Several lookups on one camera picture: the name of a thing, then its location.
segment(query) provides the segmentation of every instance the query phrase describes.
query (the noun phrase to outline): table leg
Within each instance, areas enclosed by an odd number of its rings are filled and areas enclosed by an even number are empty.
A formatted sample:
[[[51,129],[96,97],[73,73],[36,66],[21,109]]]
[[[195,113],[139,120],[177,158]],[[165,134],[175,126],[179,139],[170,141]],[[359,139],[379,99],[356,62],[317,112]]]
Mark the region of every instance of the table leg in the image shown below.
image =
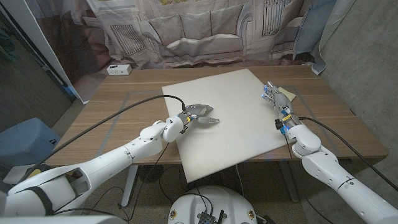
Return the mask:
[[[292,200],[293,203],[299,202],[300,201],[299,195],[297,193],[296,186],[294,185],[294,180],[292,173],[289,169],[289,164],[287,163],[287,161],[280,161],[278,163],[280,170],[282,171],[282,175],[284,176],[287,190],[289,191],[290,194],[290,199]]]
[[[124,187],[124,193],[122,198],[122,207],[126,207],[129,204],[130,196],[132,193],[132,186],[136,179],[138,166],[130,166],[129,174],[127,175],[126,186]]]

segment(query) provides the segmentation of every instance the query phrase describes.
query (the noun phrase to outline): white robotic arm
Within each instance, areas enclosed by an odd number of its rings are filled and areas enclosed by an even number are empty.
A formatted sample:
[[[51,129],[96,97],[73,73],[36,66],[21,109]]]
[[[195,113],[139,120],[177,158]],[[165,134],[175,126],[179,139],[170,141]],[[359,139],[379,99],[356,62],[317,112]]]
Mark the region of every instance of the white robotic arm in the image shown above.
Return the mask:
[[[278,114],[277,129],[297,140],[292,151],[311,176],[336,191],[366,223],[398,223],[398,210],[339,165],[337,157],[296,117],[283,93],[271,82],[264,86],[264,91],[262,97]]]
[[[212,109],[207,105],[187,106],[185,112],[167,118],[166,122],[155,122],[143,129],[138,138],[117,149],[82,164],[47,170],[17,184],[0,200],[0,217],[44,216],[81,207],[103,182],[133,162],[162,151],[162,139],[174,141],[179,133],[185,132],[189,122],[219,122],[202,116]]]

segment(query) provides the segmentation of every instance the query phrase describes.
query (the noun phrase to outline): wooden table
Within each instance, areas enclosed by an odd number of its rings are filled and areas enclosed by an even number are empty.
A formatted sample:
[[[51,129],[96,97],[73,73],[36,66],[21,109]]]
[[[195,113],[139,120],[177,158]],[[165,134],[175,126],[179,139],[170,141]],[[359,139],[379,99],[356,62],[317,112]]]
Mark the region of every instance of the wooden table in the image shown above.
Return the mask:
[[[186,82],[197,78],[232,72],[239,67],[179,68],[138,70],[128,76],[107,77],[90,102],[84,107],[58,145],[74,137],[103,118],[117,112],[124,106],[145,98],[162,94],[162,86]],[[345,138],[364,157],[385,157],[386,148],[371,134],[333,90],[310,67],[303,65],[249,67],[263,83],[271,80],[275,85],[297,95],[292,102],[295,114],[316,118]],[[47,164],[63,166],[88,161],[99,154],[132,141],[140,131],[157,120],[165,121],[167,113],[165,101],[159,98],[133,109],[120,117],[109,120],[51,157]],[[322,144],[339,158],[355,158],[338,138],[311,121],[304,123],[322,140]],[[154,164],[159,155],[137,161],[135,164]],[[267,152],[249,161],[289,160],[287,147]],[[159,164],[180,164],[175,142],[162,156]]]

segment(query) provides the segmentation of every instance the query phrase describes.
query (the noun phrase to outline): electrical outlet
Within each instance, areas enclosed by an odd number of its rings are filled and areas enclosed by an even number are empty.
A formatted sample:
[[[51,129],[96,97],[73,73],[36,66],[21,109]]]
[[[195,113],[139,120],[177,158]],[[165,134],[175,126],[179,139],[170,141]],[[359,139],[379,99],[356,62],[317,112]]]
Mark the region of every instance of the electrical outlet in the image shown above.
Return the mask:
[[[106,70],[109,75],[128,75],[132,69],[130,65],[110,65]]]

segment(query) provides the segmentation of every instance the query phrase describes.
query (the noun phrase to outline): white foam board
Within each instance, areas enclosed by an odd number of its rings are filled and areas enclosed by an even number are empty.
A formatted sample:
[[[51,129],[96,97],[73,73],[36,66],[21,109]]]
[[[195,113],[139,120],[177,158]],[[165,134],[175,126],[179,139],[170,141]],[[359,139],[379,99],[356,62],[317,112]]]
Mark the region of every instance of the white foam board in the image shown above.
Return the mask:
[[[163,94],[184,103],[214,107],[207,114],[220,119],[214,125],[191,122],[177,138],[187,182],[286,145],[275,128],[276,112],[261,98],[263,83],[248,69],[163,86]],[[166,98],[170,116],[181,112],[181,103]]]

